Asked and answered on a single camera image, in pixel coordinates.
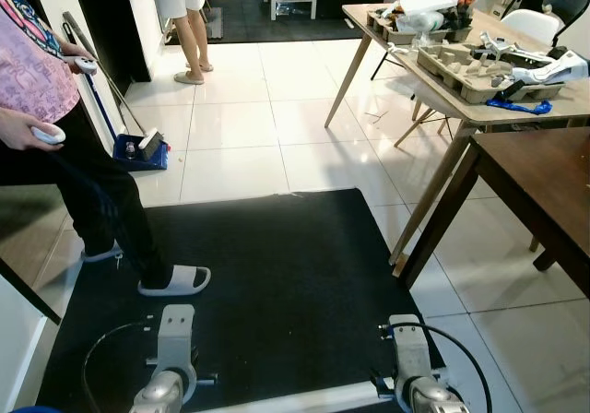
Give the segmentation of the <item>person's right hand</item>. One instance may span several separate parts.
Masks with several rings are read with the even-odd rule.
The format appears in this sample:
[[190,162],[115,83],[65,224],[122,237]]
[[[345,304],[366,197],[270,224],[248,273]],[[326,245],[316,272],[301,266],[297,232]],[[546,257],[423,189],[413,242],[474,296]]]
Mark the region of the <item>person's right hand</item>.
[[13,150],[59,150],[59,145],[42,142],[34,135],[32,129],[41,129],[45,134],[51,134],[53,129],[39,119],[24,112],[0,107],[0,142]]

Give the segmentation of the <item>large brown pulp tray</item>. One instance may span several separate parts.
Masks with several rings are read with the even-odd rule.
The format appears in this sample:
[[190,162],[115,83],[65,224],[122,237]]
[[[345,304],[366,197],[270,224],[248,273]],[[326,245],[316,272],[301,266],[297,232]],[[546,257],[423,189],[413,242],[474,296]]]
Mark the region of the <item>large brown pulp tray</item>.
[[417,63],[468,104],[485,104],[499,94],[510,102],[534,104],[553,100],[566,88],[565,83],[526,83],[515,88],[515,68],[536,70],[548,63],[547,56],[515,43],[501,53],[473,43],[435,43],[418,49]]

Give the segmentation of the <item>blue and white pole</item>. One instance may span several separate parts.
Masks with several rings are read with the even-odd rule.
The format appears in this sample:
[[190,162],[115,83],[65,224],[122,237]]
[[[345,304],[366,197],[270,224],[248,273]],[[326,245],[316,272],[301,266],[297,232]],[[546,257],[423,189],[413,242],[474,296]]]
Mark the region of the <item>blue and white pole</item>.
[[84,73],[83,79],[91,91],[94,106],[100,110],[101,129],[104,132],[102,140],[105,142],[107,152],[113,155],[118,136],[126,130],[118,88],[101,70]]

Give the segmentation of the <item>dark brown wooden table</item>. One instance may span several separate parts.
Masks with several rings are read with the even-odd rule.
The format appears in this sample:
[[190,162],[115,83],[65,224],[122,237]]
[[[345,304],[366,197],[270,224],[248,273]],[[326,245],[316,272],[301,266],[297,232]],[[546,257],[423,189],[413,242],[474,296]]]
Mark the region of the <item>dark brown wooden table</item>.
[[461,159],[443,172],[445,189],[395,276],[413,286],[451,227],[477,180],[483,180],[539,241],[545,260],[556,263],[584,295],[590,294],[590,201],[586,127],[473,136]]

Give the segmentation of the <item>person in pink shirt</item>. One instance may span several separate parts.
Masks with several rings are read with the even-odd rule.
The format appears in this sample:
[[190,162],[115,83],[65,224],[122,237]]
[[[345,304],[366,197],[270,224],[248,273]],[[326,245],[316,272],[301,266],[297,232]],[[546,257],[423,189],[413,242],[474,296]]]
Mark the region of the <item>person in pink shirt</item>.
[[13,150],[0,142],[0,174],[46,173],[62,194],[84,261],[121,254],[144,287],[170,282],[173,267],[152,239],[138,185],[101,143],[63,56],[92,58],[83,46],[56,34],[29,0],[0,0],[0,107],[24,112],[66,135],[59,150]]

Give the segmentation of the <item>brown wooden desk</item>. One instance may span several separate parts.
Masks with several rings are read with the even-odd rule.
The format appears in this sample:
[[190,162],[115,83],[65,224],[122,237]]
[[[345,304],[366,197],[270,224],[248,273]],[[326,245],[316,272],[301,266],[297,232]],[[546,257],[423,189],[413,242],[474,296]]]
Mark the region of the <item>brown wooden desk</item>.
[[83,268],[72,223],[55,186],[0,186],[0,279],[55,325]]

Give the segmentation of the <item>blue dustpan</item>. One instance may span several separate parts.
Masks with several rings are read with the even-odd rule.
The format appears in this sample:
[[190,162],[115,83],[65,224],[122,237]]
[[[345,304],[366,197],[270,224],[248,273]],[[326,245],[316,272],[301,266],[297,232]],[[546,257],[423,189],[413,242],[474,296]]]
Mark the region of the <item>blue dustpan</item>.
[[115,135],[112,156],[126,171],[164,171],[170,151],[171,145],[153,129],[148,136]]

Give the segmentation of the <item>black chair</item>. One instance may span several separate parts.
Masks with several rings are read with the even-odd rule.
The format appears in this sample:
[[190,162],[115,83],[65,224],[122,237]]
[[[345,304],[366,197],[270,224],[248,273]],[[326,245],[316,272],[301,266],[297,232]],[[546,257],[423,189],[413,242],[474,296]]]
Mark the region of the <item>black chair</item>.
[[574,21],[577,20],[587,9],[590,0],[544,0],[543,7],[548,9],[548,12],[556,16],[561,21],[561,27],[557,30],[553,42],[557,42],[565,30],[567,30]]

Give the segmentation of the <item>person in white shorts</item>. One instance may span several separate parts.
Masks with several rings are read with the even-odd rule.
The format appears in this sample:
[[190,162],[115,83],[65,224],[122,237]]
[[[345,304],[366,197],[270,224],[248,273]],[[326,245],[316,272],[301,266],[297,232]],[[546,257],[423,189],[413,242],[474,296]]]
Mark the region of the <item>person in white shorts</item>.
[[212,72],[207,50],[207,26],[201,9],[206,0],[155,0],[160,20],[169,20],[180,38],[188,71],[178,72],[177,83],[201,85],[204,73]]

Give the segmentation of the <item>white chair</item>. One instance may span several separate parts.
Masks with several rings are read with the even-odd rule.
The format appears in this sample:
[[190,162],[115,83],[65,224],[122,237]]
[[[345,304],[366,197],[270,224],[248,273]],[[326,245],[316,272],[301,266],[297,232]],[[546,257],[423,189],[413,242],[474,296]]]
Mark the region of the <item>white chair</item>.
[[535,41],[543,42],[549,47],[555,46],[555,39],[563,22],[559,18],[531,9],[515,9],[501,18],[501,23],[514,32],[527,35]]

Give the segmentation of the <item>light wooden table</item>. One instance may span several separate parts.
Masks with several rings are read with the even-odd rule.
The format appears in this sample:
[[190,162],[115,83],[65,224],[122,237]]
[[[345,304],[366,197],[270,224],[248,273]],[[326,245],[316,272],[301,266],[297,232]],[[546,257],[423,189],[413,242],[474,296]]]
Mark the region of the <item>light wooden table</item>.
[[[392,50],[392,43],[388,43],[379,33],[370,29],[370,26],[366,26],[369,18],[368,13],[391,5],[384,3],[354,4],[341,7],[343,13],[346,14],[346,18],[354,22],[363,35],[357,51],[351,58],[348,71],[343,77],[340,86],[338,86],[336,100],[330,106],[327,119],[324,121],[324,129],[327,129],[332,123],[338,107],[347,96],[351,80],[357,75],[368,46],[375,41],[376,45],[380,45],[385,51]],[[524,48],[528,48],[528,50],[539,50],[542,47],[542,43],[539,43],[539,41],[534,41],[534,39],[528,38],[526,35],[514,32],[513,29],[502,25],[497,18],[491,17],[490,14],[477,11],[472,27],[473,30],[468,37],[469,42],[477,42],[480,33],[487,32],[493,38],[505,38],[509,42],[515,42]],[[389,261],[395,266],[395,276],[401,278],[409,286],[409,284],[416,281],[420,270],[425,266],[425,262],[429,260],[430,254],[422,256],[422,254],[413,253],[406,256],[402,252],[404,252],[406,245],[420,227],[422,220],[430,214],[431,207],[434,206],[437,198],[443,192],[443,186],[451,180],[456,165],[459,164],[460,157],[464,155],[476,131],[483,129],[483,127],[499,124],[531,124],[547,121],[564,121],[568,124],[577,124],[582,119],[590,117],[590,81],[587,77],[583,77],[583,79],[566,84],[566,88],[562,89],[555,98],[550,100],[553,104],[552,112],[534,115],[526,112],[498,109],[498,107],[468,104],[467,101],[461,100],[459,93],[447,88],[438,77],[430,75],[426,70],[422,70],[417,63],[418,57],[415,54],[401,53],[395,58],[417,81],[418,84],[414,88],[417,100],[424,100],[425,104],[429,106],[442,106],[440,111],[446,117],[456,118],[460,121],[454,131],[452,143],[448,145],[446,152],[443,153],[438,169],[431,176],[429,185],[426,186],[416,210],[410,215],[408,223],[406,223],[404,231],[401,232],[399,239],[395,242],[395,247],[392,248],[391,257],[389,257]]]

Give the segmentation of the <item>white slipper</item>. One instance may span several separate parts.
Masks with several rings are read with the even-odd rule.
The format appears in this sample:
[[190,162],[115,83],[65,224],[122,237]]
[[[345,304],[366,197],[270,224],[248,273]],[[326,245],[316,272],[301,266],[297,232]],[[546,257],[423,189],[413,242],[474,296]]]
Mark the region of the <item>white slipper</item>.
[[172,270],[171,279],[166,286],[159,289],[152,289],[139,283],[136,291],[147,298],[184,298],[198,294],[206,289],[212,278],[209,268],[202,266],[175,265]]

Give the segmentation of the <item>small brown pulp tray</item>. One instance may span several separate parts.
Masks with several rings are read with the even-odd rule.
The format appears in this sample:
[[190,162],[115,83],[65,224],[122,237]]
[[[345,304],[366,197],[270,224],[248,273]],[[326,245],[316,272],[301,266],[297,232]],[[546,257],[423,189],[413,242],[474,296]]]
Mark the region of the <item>small brown pulp tray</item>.
[[417,30],[405,26],[400,29],[399,18],[381,17],[379,9],[368,11],[365,17],[365,26],[368,32],[374,34],[376,41],[383,41],[388,45],[412,46],[414,42],[425,39],[427,45],[435,42],[463,42],[466,41],[468,34],[472,32],[472,18],[465,18],[464,27],[439,27],[430,30],[430,32],[418,33]]

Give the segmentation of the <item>black floor mat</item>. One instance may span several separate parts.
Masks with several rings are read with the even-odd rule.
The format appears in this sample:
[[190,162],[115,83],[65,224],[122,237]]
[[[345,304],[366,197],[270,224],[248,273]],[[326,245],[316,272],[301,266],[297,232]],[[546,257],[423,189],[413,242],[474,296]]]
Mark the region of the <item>black floor mat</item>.
[[[206,266],[195,308],[195,388],[207,410],[370,380],[395,366],[379,327],[418,313],[357,189],[147,209],[169,263]],[[37,404],[64,413],[126,413],[150,379],[165,298],[144,298],[129,265],[83,265],[54,341]]]

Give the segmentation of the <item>white floor bar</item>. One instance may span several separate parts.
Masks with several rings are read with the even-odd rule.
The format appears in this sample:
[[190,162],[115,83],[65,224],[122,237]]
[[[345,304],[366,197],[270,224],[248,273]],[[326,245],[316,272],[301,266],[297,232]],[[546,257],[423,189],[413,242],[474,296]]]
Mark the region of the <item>white floor bar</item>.
[[198,410],[195,413],[338,413],[359,407],[384,404],[392,399],[379,397],[368,381],[347,384],[299,395],[283,395],[244,404]]

